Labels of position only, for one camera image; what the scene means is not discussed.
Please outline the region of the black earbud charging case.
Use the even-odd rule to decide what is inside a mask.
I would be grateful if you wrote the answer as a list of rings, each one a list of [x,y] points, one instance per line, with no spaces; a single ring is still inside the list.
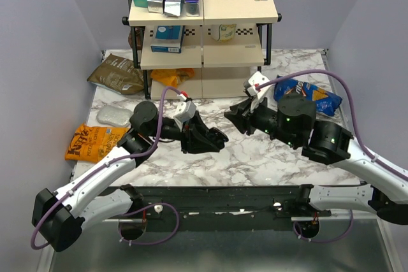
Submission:
[[[217,146],[224,146],[225,143],[229,141],[227,135],[225,135],[221,130],[216,127],[213,127],[208,130],[207,138]]]

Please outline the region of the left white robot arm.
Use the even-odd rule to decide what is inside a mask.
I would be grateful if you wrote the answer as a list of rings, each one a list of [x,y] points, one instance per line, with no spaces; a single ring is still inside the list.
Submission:
[[[43,189],[37,193],[32,249],[50,246],[62,252],[95,223],[117,215],[136,217],[142,206],[129,188],[119,188],[107,196],[101,193],[143,164],[156,151],[161,138],[179,141],[181,151],[187,154],[218,153],[228,142],[219,129],[205,125],[189,98],[181,101],[173,118],[164,117],[163,110],[163,105],[151,101],[138,103],[130,129],[106,157],[69,184],[53,192]]]

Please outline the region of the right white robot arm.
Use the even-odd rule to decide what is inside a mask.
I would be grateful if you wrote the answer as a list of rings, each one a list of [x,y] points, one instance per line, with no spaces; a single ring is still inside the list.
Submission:
[[[313,185],[293,200],[297,214],[330,209],[373,213],[393,224],[407,224],[407,184],[388,172],[359,147],[353,134],[342,126],[316,118],[316,104],[298,94],[281,98],[277,110],[263,101],[255,109],[252,99],[230,106],[224,116],[242,133],[256,130],[279,140],[311,161],[343,169],[363,180],[353,186]]]

